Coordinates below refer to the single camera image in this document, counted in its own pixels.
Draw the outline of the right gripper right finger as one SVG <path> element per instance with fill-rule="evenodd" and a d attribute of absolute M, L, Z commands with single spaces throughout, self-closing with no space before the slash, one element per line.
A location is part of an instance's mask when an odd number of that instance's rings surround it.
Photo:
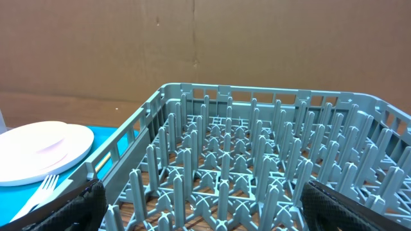
<path fill-rule="evenodd" d="M 302 213 L 308 230 L 391 231 L 407 227 L 310 180 L 302 188 Z"/>

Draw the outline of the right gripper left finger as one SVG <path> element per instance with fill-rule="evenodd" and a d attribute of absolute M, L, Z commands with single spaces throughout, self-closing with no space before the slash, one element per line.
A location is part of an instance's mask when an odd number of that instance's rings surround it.
<path fill-rule="evenodd" d="M 94 179 L 1 227 L 1 230 L 98 230 L 107 212 L 102 181 Z"/>

